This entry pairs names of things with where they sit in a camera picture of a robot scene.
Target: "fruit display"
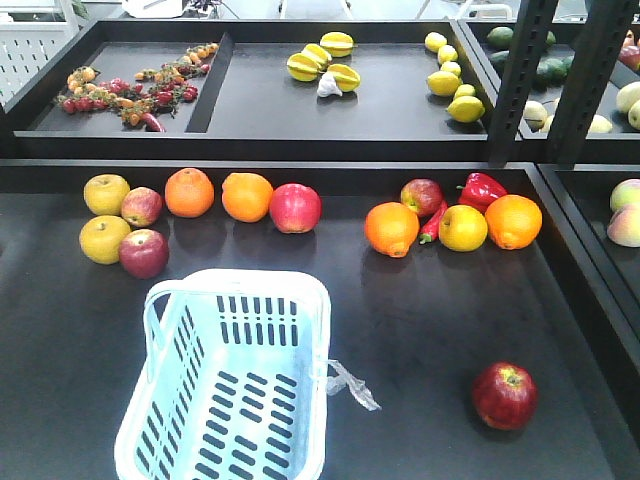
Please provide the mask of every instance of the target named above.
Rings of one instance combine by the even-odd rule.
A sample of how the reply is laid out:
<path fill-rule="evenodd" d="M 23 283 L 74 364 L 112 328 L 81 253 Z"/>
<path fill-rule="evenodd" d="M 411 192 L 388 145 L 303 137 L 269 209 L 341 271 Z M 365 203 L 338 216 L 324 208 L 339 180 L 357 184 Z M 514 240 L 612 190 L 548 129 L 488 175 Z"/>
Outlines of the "fruit display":
<path fill-rule="evenodd" d="M 158 115 L 173 115 L 180 103 L 197 99 L 198 88 L 189 79 L 209 72 L 211 65 L 203 61 L 217 50 L 217 43 L 189 48 L 180 58 L 158 69 L 141 69 L 132 82 L 116 77 L 96 84 L 99 70 L 92 66 L 78 67 L 67 78 L 68 93 L 58 95 L 55 103 L 70 115 L 110 111 L 127 128 L 145 125 L 148 131 L 165 132 Z M 144 82 L 152 82 L 146 91 Z"/>

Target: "black metal shelf post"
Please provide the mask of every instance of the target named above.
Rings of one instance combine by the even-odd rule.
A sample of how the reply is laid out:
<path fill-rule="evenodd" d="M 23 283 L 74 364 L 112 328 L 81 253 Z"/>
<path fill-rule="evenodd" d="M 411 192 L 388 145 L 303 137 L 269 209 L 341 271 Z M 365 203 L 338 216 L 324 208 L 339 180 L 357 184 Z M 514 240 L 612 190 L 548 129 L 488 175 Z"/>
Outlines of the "black metal shelf post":
<path fill-rule="evenodd" d="M 523 0 L 520 3 L 488 131 L 486 159 L 493 165 L 516 160 L 518 125 L 557 5 L 558 0 Z"/>
<path fill-rule="evenodd" d="M 637 10 L 637 0 L 593 2 L 547 136 L 552 162 L 573 166 L 578 160 Z"/>

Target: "red apple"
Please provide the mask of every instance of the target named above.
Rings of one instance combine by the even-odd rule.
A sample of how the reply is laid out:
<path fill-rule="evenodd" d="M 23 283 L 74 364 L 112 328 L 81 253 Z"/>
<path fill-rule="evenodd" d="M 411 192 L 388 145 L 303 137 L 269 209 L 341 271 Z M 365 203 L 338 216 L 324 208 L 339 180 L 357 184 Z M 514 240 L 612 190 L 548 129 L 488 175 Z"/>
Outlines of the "red apple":
<path fill-rule="evenodd" d="M 282 233 L 306 233 L 318 224 L 322 200 L 311 187 L 287 183 L 273 191 L 269 215 Z"/>
<path fill-rule="evenodd" d="M 169 244 L 160 232 L 143 228 L 124 237 L 118 253 L 127 272 L 136 278 L 151 278 L 167 265 Z"/>
<path fill-rule="evenodd" d="M 120 216 L 134 227 L 148 227 L 162 212 L 162 196 L 147 187 L 131 190 L 122 200 Z"/>
<path fill-rule="evenodd" d="M 414 178 L 400 190 L 400 202 L 421 218 L 434 214 L 443 199 L 438 182 L 428 178 Z"/>
<path fill-rule="evenodd" d="M 538 388 L 529 372 L 509 362 L 496 362 L 473 382 L 473 405 L 490 427 L 524 427 L 538 405 Z"/>
<path fill-rule="evenodd" d="M 631 70 L 638 71 L 640 68 L 640 47 L 628 45 L 620 49 L 618 60 L 624 63 Z"/>

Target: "pale apple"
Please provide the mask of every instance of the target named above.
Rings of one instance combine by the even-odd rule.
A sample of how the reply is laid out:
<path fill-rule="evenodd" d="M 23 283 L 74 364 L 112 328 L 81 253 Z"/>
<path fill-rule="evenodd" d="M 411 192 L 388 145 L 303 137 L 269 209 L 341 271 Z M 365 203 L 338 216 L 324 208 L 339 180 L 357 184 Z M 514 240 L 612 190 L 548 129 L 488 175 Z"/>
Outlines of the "pale apple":
<path fill-rule="evenodd" d="M 611 217 L 607 236 L 623 247 L 640 247 L 640 203 L 628 203 Z"/>
<path fill-rule="evenodd" d="M 115 215 L 100 215 L 89 220 L 80 230 L 80 248 L 96 263 L 111 265 L 120 259 L 118 249 L 131 227 Z"/>
<path fill-rule="evenodd" d="M 140 279 L 155 277 L 169 262 L 169 243 L 160 232 L 142 228 L 124 237 L 119 248 L 120 264 Z"/>
<path fill-rule="evenodd" d="M 609 207 L 615 212 L 629 203 L 636 202 L 640 202 L 640 178 L 629 178 L 614 187 L 609 198 Z"/>
<path fill-rule="evenodd" d="M 162 212 L 162 196 L 148 187 L 131 190 L 122 200 L 120 216 L 134 227 L 148 227 Z"/>
<path fill-rule="evenodd" d="M 85 184 L 84 202 L 95 215 L 119 215 L 122 200 L 129 190 L 129 184 L 120 175 L 103 173 Z"/>

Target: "lemon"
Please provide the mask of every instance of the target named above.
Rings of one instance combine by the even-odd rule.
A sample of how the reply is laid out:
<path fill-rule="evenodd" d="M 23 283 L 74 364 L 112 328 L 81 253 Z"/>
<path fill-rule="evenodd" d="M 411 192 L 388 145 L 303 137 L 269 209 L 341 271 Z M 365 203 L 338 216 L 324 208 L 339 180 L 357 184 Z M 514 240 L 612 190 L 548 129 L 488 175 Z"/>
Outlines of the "lemon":
<path fill-rule="evenodd" d="M 453 99 L 455 100 L 458 97 L 475 97 L 476 96 L 476 87 L 473 85 L 469 85 L 468 83 L 463 83 L 458 87 L 456 93 L 453 94 Z"/>
<path fill-rule="evenodd" d="M 451 45 L 444 45 L 438 49 L 438 63 L 455 62 L 458 60 L 458 52 Z"/>
<path fill-rule="evenodd" d="M 427 77 L 427 85 L 431 91 L 439 97 L 450 97 L 462 83 L 460 77 L 455 73 L 443 72 L 441 70 L 432 73 Z"/>
<path fill-rule="evenodd" d="M 451 102 L 451 105 L 447 107 L 447 112 L 458 122 L 473 123 L 482 118 L 485 108 L 479 98 L 463 95 Z"/>
<path fill-rule="evenodd" d="M 458 62 L 444 62 L 440 67 L 440 70 L 443 72 L 451 72 L 455 73 L 458 77 L 462 74 L 462 68 L 460 68 L 460 64 Z"/>
<path fill-rule="evenodd" d="M 433 53 L 438 53 L 440 47 L 444 47 L 446 44 L 447 38 L 438 32 L 429 32 L 424 39 L 424 46 Z"/>

